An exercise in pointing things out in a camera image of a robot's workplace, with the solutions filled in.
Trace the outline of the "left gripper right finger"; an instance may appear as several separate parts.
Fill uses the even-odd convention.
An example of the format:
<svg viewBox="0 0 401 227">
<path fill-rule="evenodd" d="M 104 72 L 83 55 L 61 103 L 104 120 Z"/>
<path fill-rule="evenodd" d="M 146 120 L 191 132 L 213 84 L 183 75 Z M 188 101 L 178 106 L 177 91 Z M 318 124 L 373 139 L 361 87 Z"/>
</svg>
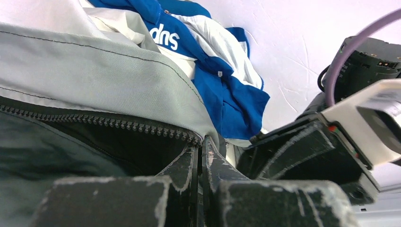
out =
<svg viewBox="0 0 401 227">
<path fill-rule="evenodd" d="M 209 227 L 357 227 L 351 204 L 329 181 L 251 180 L 202 145 L 203 205 Z"/>
</svg>

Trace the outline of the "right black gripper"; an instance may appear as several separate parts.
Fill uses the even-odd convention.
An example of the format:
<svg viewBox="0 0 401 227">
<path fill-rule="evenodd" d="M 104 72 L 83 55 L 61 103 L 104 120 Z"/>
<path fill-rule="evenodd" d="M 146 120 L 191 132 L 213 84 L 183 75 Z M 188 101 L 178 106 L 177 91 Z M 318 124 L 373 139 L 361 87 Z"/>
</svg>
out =
<svg viewBox="0 0 401 227">
<path fill-rule="evenodd" d="M 253 180 L 334 182 L 353 205 L 376 202 L 380 187 L 372 168 L 340 124 L 318 114 L 252 138 L 237 164 Z"/>
</svg>

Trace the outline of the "grey black zip jacket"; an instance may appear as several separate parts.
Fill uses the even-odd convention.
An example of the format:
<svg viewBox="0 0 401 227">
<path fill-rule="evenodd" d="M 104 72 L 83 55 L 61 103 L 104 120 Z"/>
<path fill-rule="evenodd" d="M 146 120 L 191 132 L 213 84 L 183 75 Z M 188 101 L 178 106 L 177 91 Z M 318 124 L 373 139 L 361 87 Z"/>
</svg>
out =
<svg viewBox="0 0 401 227">
<path fill-rule="evenodd" d="M 32 227 L 55 181 L 155 176 L 218 135 L 165 56 L 101 38 L 0 26 L 0 224 Z M 198 224 L 198 193 L 196 199 Z"/>
</svg>

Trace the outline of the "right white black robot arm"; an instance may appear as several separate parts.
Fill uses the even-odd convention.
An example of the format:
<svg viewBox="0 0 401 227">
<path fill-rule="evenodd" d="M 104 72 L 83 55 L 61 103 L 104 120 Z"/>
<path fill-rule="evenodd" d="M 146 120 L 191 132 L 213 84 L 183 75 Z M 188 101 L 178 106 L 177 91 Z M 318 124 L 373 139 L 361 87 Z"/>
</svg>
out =
<svg viewBox="0 0 401 227">
<path fill-rule="evenodd" d="M 401 156 L 401 47 L 368 38 L 343 64 L 336 104 L 321 92 L 292 123 L 252 140 L 237 169 L 253 180 L 327 180 L 351 204 L 374 203 L 379 184 L 371 170 Z"/>
</svg>

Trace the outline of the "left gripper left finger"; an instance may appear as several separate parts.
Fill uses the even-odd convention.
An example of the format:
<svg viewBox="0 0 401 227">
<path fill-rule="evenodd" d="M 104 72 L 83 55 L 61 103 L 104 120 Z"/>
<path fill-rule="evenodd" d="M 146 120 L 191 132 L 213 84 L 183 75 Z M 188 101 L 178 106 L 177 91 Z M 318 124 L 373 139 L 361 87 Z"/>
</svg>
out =
<svg viewBox="0 0 401 227">
<path fill-rule="evenodd" d="M 192 227 L 198 149 L 187 146 L 155 176 L 72 177 L 54 182 L 33 227 Z"/>
</svg>

